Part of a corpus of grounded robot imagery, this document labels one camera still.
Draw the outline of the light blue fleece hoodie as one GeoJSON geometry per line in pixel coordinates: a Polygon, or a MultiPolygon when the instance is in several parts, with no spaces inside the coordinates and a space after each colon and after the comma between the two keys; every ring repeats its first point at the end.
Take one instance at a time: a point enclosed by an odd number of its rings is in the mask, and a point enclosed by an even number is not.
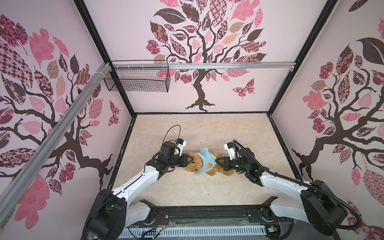
{"type": "Polygon", "coordinates": [[[217,164],[217,158],[212,153],[210,153],[208,148],[201,148],[201,151],[197,154],[203,160],[203,166],[202,169],[196,173],[196,176],[200,176],[209,172],[217,164]]]}

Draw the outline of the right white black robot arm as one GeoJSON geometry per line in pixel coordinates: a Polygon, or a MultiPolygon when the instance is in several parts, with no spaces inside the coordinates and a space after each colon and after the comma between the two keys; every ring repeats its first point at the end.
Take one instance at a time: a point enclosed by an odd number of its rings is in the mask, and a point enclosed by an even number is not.
{"type": "Polygon", "coordinates": [[[347,217],[347,209],[327,193],[321,181],[311,184],[272,172],[262,166],[249,148],[227,148],[228,157],[218,158],[216,164],[224,171],[245,174],[252,183],[273,189],[293,198],[293,201],[270,197],[263,203],[261,213],[265,221],[290,218],[312,225],[323,235],[331,236],[347,217]]]}

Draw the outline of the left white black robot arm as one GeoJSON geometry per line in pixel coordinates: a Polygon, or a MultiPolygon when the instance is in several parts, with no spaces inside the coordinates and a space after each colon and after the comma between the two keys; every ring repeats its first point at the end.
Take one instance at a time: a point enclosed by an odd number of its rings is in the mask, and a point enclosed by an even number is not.
{"type": "Polygon", "coordinates": [[[152,204],[135,198],[164,174],[176,167],[185,168],[193,158],[183,153],[182,139],[164,142],[143,170],[125,184],[111,191],[101,190],[91,207],[82,231],[83,240],[116,240],[125,228],[147,219],[152,204]]]}

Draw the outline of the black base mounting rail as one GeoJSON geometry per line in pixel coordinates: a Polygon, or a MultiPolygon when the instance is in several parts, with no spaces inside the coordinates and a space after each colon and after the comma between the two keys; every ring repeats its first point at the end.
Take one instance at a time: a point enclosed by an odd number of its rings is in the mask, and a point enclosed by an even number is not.
{"type": "MultiPolygon", "coordinates": [[[[146,220],[134,223],[127,228],[165,228],[165,227],[217,227],[217,226],[264,226],[265,236],[236,236],[236,237],[270,237],[286,239],[292,232],[296,222],[310,224],[290,218],[276,218],[265,221],[261,213],[263,205],[237,206],[184,206],[158,207],[152,204],[150,215],[146,220]]],[[[186,239],[230,238],[230,237],[183,237],[186,239]]]]}

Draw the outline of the rear aluminium rail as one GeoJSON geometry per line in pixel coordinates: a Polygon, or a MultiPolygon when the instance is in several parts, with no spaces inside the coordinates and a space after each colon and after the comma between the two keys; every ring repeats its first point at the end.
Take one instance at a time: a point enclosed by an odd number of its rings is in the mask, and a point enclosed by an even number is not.
{"type": "Polygon", "coordinates": [[[205,70],[205,69],[293,69],[294,62],[257,62],[257,63],[194,63],[194,64],[143,64],[113,63],[116,69],[122,68],[158,68],[169,70],[205,70]]]}

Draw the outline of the aluminium rail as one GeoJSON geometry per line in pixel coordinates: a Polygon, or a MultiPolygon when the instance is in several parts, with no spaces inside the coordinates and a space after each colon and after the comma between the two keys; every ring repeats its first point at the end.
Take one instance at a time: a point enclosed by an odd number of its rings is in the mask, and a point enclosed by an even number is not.
{"type": "Polygon", "coordinates": [[[169,70],[205,70],[205,69],[293,69],[294,62],[257,62],[257,63],[194,63],[194,64],[143,64],[113,63],[116,69],[122,68],[158,68],[169,70]]]}
{"type": "Polygon", "coordinates": [[[53,128],[52,132],[47,136],[43,143],[39,145],[30,160],[1,195],[1,224],[8,218],[11,211],[17,205],[20,198],[43,167],[44,163],[55,150],[57,144],[61,141],[68,128],[75,121],[75,118],[78,116],[82,107],[84,107],[99,83],[110,71],[110,63],[103,63],[98,68],[91,77],[89,83],[83,88],[81,94],[75,99],[63,117],[53,128]]]}

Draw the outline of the left aluminium rail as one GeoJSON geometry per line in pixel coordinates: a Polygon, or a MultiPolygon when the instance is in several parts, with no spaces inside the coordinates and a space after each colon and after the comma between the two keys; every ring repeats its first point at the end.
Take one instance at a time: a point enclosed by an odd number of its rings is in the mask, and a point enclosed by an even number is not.
{"type": "Polygon", "coordinates": [[[44,163],[55,150],[57,144],[61,141],[68,128],[75,121],[75,118],[78,116],[82,107],[84,107],[99,83],[110,71],[110,63],[103,63],[98,68],[91,77],[89,83],[83,88],[81,94],[75,99],[63,117],[53,128],[52,132],[47,136],[43,143],[39,145],[30,160],[1,195],[1,224],[8,218],[11,211],[17,205],[20,198],[43,167],[44,163]]]}

